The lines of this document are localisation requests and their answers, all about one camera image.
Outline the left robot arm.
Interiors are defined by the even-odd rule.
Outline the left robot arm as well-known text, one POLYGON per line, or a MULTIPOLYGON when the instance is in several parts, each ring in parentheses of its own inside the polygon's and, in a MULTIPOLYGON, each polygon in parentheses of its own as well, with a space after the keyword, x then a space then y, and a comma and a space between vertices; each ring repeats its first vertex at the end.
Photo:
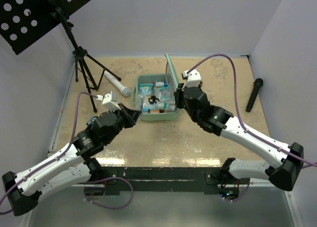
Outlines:
POLYGON ((131 110, 120 103, 118 109, 102 113, 79 132, 64 148, 23 172, 2 176, 11 212, 21 216, 33 210, 46 196, 74 184, 98 183, 103 177, 94 155, 110 144, 124 128, 132 128, 142 110, 131 110))

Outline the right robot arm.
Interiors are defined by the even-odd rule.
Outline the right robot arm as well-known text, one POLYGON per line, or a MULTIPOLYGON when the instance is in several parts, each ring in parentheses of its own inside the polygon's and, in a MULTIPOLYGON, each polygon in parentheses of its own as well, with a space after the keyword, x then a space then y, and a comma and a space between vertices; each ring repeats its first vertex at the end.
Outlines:
POLYGON ((177 108, 184 109, 201 129, 234 141, 262 158, 261 161, 229 158, 216 178, 227 184, 243 178, 263 179, 281 190, 293 190, 304 164, 302 145, 296 142, 288 145, 273 140, 240 123, 239 118, 231 112, 211 105, 200 87, 188 88, 180 83, 174 96, 177 108))

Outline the brown medicine bottle orange cap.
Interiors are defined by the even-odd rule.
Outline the brown medicine bottle orange cap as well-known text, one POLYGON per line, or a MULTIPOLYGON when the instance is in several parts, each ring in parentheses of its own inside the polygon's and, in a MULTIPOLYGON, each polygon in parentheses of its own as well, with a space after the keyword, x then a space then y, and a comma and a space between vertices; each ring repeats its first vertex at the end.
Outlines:
POLYGON ((167 113, 167 111, 159 110, 159 109, 148 109, 149 114, 160 114, 160 113, 167 113))

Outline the blue plaster packet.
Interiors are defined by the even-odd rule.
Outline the blue plaster packet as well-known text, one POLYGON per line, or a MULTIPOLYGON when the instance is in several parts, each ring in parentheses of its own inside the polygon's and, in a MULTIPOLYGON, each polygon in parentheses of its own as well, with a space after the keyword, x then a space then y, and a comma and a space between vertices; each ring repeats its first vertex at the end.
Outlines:
POLYGON ((152 94, 153 83, 141 83, 138 85, 139 95, 150 96, 152 94))

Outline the clear bottle green label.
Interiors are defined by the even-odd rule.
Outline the clear bottle green label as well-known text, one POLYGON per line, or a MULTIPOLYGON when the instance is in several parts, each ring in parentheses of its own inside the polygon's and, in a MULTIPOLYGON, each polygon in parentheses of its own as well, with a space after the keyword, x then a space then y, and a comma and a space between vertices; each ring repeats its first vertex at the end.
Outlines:
POLYGON ((176 110, 175 104, 166 102, 157 102, 156 108, 161 111, 173 112, 176 110))

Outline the black handled scissors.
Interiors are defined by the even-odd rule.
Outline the black handled scissors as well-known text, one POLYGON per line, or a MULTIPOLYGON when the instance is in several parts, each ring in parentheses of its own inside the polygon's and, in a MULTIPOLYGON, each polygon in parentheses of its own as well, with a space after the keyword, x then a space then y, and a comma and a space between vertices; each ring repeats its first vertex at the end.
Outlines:
POLYGON ((151 95, 148 98, 148 102, 150 105, 156 104, 157 102, 159 102, 159 98, 157 98, 155 95, 151 95))

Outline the mint green medicine case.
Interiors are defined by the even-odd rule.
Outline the mint green medicine case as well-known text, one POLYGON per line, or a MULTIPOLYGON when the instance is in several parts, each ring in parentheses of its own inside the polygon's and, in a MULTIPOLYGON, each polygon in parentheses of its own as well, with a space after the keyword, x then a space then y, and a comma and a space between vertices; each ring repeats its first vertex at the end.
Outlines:
MULTIPOLYGON (((165 65, 165 72, 158 73, 158 74, 141 74, 136 79, 136 86, 134 89, 133 94, 133 105, 135 105, 135 101, 137 96, 139 95, 138 92, 138 85, 141 83, 153 83, 152 94, 159 98, 159 102, 166 102, 175 104, 174 92, 176 91, 177 85, 179 84, 178 77, 176 75, 176 70, 174 65, 171 61, 171 58, 168 54, 165 54, 166 65, 165 65), (156 87, 154 82, 166 82, 166 87, 156 87)), ((145 97, 144 109, 147 111, 148 109, 157 109, 156 104, 150 105, 148 102, 148 98, 150 96, 145 97)), ((143 115, 143 121, 169 121, 175 120, 179 116, 178 109, 176 108, 173 112, 167 113, 146 113, 143 115)))

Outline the small clear plaster bag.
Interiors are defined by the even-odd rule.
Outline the small clear plaster bag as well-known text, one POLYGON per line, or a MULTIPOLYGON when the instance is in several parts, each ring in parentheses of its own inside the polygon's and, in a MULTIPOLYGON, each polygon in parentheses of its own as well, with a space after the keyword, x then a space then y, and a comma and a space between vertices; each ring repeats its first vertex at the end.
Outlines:
POLYGON ((141 120, 143 115, 148 111, 144 109, 145 97, 143 95, 138 95, 135 101, 135 109, 140 112, 138 120, 141 120))

